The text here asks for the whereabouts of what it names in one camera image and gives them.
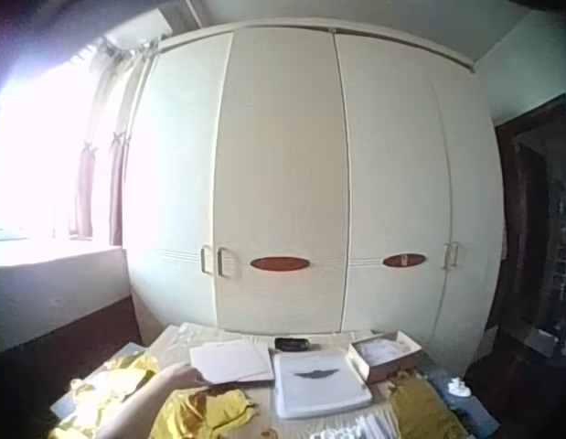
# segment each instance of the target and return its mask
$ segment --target yellow fabric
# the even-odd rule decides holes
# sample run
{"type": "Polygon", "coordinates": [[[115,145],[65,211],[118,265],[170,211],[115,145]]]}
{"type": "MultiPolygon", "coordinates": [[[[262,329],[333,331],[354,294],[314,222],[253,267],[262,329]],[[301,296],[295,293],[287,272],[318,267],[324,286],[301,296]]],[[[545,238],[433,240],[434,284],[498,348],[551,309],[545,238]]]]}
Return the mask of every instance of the yellow fabric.
{"type": "Polygon", "coordinates": [[[402,373],[390,402],[402,439],[465,439],[467,432],[425,379],[402,373]]]}
{"type": "Polygon", "coordinates": [[[158,414],[152,439],[216,439],[247,423],[256,409],[239,390],[211,395],[175,391],[158,414]]]}
{"type": "MultiPolygon", "coordinates": [[[[155,359],[146,353],[110,361],[106,367],[108,370],[90,383],[71,383],[76,411],[50,432],[49,439],[93,439],[122,402],[159,371],[155,359]]],[[[244,425],[255,413],[251,401],[239,390],[216,395],[174,391],[157,415],[151,438],[217,438],[244,425]]]]}

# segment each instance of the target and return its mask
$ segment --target person's arm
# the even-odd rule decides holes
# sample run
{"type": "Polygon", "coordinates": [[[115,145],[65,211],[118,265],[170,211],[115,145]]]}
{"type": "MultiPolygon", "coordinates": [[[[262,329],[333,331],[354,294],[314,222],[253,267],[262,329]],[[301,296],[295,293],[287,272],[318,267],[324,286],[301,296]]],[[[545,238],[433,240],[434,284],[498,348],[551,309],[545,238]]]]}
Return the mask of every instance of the person's arm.
{"type": "Polygon", "coordinates": [[[147,439],[158,412],[174,390],[194,389],[208,383],[186,363],[164,369],[126,401],[96,434],[96,439],[147,439]]]}

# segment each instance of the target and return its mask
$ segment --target dark door frame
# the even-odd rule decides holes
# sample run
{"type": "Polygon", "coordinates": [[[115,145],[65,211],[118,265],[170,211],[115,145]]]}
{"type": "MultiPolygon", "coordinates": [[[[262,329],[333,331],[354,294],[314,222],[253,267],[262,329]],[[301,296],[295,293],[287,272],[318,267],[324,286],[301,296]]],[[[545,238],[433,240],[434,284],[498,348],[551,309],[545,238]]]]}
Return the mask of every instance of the dark door frame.
{"type": "MultiPolygon", "coordinates": [[[[490,311],[488,326],[512,323],[515,318],[513,310],[506,304],[517,298],[522,279],[526,243],[521,237],[526,236],[526,192],[522,167],[518,165],[517,146],[513,139],[521,133],[533,130],[546,123],[566,116],[566,95],[562,94],[541,106],[521,114],[519,117],[496,127],[498,151],[502,165],[504,182],[504,211],[507,226],[507,257],[500,264],[500,275],[494,303],[490,311]]],[[[544,313],[546,304],[541,304],[540,312],[544,313]]]]}

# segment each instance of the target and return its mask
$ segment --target white tray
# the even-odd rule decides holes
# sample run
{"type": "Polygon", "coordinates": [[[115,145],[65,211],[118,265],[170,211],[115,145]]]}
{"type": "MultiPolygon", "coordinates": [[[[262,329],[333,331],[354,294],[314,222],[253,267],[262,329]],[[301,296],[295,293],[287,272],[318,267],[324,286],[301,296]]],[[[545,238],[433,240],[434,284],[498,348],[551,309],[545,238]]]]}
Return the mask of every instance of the white tray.
{"type": "Polygon", "coordinates": [[[372,394],[342,350],[274,356],[276,412],[308,418],[370,405],[372,394]]]}

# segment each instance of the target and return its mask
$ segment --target open box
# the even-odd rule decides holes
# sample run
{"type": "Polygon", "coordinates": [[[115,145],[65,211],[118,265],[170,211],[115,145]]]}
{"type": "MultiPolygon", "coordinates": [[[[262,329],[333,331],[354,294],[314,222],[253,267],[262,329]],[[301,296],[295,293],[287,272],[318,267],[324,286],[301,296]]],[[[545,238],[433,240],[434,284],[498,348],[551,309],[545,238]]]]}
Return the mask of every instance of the open box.
{"type": "Polygon", "coordinates": [[[400,331],[388,332],[379,336],[356,341],[351,343],[347,349],[347,356],[367,384],[383,381],[388,378],[390,374],[398,372],[399,370],[414,369],[421,359],[421,354],[421,345],[400,331]],[[366,343],[379,339],[385,339],[401,344],[406,347],[408,351],[397,358],[392,357],[392,359],[386,362],[380,362],[374,365],[368,364],[361,355],[361,347],[366,343]]]}

